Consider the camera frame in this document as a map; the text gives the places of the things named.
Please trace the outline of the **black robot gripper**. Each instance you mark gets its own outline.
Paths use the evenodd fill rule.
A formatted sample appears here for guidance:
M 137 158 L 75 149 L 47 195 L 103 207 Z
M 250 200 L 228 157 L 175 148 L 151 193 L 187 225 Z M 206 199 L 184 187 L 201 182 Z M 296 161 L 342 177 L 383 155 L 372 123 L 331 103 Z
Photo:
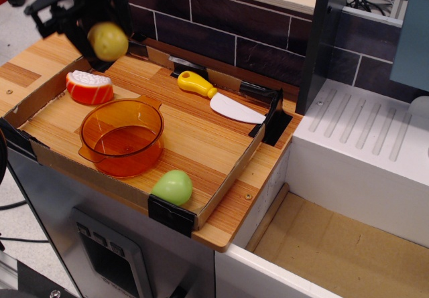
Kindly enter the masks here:
M 112 21 L 128 38 L 133 35 L 128 0 L 35 0 L 24 13 L 32 17 L 43 37 L 65 32 L 87 60 L 97 59 L 85 34 L 94 24 Z

